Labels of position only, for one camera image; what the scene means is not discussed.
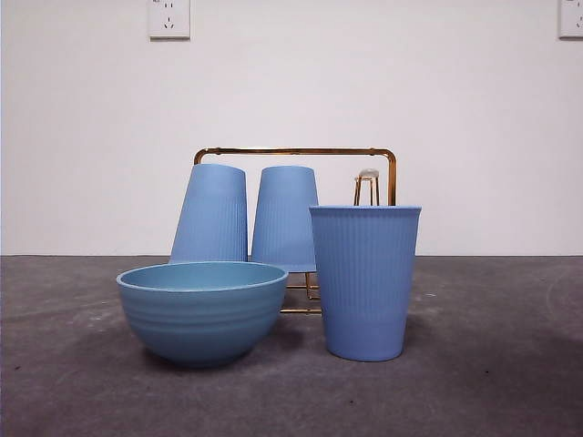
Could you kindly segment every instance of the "upside-down cup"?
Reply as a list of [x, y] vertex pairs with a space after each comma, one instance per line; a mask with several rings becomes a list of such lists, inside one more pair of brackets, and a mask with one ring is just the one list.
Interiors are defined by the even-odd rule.
[[197, 164], [190, 173], [170, 263], [247, 261], [245, 172]]
[[420, 207], [311, 207], [328, 351], [385, 361], [403, 350]]
[[318, 195], [311, 168], [265, 168], [261, 172], [251, 260], [289, 272], [315, 271], [312, 205], [318, 205]]

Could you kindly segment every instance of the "electrical outlet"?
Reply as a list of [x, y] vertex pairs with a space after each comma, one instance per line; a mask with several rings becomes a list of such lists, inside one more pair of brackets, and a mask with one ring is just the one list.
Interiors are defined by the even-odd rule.
[[190, 0], [149, 0], [151, 39], [190, 39]]
[[583, 38], [583, 0], [559, 2], [559, 38]]

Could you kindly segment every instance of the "plastic bowl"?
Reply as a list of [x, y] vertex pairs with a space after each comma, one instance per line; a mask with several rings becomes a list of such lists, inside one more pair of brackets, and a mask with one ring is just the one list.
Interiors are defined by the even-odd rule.
[[277, 320], [288, 273], [254, 262], [162, 264], [118, 276], [130, 328], [144, 345], [187, 367], [236, 360]]

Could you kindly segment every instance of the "gray floor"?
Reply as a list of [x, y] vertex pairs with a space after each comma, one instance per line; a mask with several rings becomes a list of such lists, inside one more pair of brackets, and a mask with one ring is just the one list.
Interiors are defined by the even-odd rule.
[[4, 436], [583, 435], [583, 258], [420, 258], [400, 358], [336, 358], [288, 315], [209, 371], [124, 321], [116, 275], [165, 261], [2, 258]]

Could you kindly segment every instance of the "cup drying rack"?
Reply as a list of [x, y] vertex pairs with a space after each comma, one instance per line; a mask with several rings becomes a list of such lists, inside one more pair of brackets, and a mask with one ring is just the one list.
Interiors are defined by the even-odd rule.
[[[395, 205], [396, 182], [397, 182], [397, 161], [394, 153], [386, 148], [203, 148], [194, 157], [194, 164], [200, 164], [207, 155], [330, 155], [330, 156], [381, 156], [387, 159], [387, 205]], [[357, 178], [355, 201], [357, 195], [360, 197], [360, 182]], [[376, 199], [378, 204], [378, 185], [376, 186]], [[371, 199], [373, 198], [373, 182], [371, 181]], [[312, 283], [313, 271], [303, 272], [305, 283], [302, 285], [289, 284], [290, 290], [306, 290], [308, 300], [319, 300], [319, 296], [314, 292], [319, 290], [317, 284]], [[321, 308], [283, 308], [282, 313], [287, 314], [322, 314]]]

